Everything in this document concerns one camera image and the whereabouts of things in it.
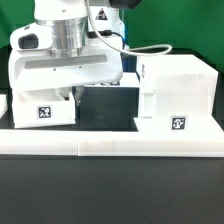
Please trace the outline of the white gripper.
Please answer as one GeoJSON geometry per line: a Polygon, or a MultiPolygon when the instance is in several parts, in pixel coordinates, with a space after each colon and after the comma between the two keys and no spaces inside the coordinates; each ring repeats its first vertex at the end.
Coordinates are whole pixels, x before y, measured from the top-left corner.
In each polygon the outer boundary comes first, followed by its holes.
{"type": "Polygon", "coordinates": [[[53,58],[50,29],[32,23],[15,30],[10,44],[9,83],[17,91],[60,88],[59,94],[68,100],[70,87],[76,86],[74,99],[79,106],[84,93],[81,85],[116,82],[123,74],[120,53],[99,38],[91,39],[80,56],[53,58]]]}

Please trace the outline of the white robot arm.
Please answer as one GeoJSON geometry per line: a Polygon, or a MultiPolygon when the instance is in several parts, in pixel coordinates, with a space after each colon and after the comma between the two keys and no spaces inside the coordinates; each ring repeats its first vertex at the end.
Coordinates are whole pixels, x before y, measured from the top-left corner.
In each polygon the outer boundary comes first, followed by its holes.
{"type": "Polygon", "coordinates": [[[122,42],[100,40],[87,7],[133,9],[141,1],[34,0],[35,21],[10,36],[13,103],[64,100],[72,87],[120,80],[122,42]]]}

